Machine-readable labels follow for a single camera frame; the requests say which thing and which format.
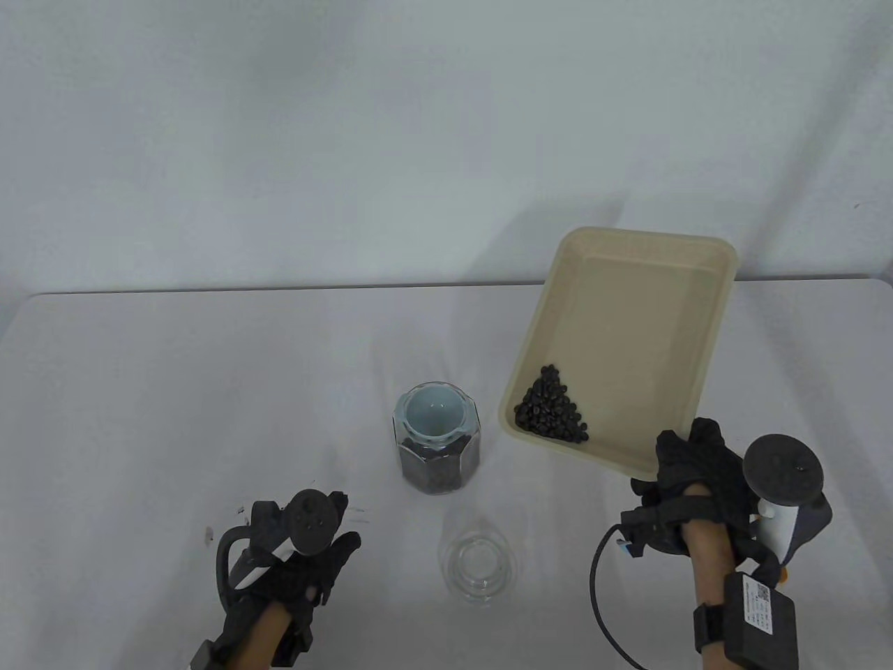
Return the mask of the person's left hand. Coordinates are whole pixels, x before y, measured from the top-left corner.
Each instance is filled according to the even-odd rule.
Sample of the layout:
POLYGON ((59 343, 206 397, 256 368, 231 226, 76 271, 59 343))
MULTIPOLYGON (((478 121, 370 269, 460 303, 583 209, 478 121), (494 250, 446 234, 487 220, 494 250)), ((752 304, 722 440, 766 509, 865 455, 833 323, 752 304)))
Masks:
POLYGON ((303 489, 290 503, 257 501, 248 524, 221 537, 215 579, 225 623, 211 657, 221 668, 292 668, 310 650, 315 609, 360 549, 341 532, 343 491, 303 489))

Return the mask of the person's right hand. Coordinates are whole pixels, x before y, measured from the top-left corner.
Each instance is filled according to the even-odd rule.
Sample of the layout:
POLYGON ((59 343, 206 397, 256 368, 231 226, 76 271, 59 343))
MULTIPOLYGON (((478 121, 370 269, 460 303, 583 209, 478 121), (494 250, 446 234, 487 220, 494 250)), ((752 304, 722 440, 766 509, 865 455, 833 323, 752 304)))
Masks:
POLYGON ((755 561, 753 578, 774 588, 781 577, 779 559, 753 533, 756 495, 743 475, 743 459, 726 446, 717 421, 696 418, 689 437, 666 430, 656 438, 656 479, 631 479, 639 503, 621 514, 627 552, 640 558, 650 548, 689 556, 683 526, 708 522, 723 528, 734 563, 755 561))

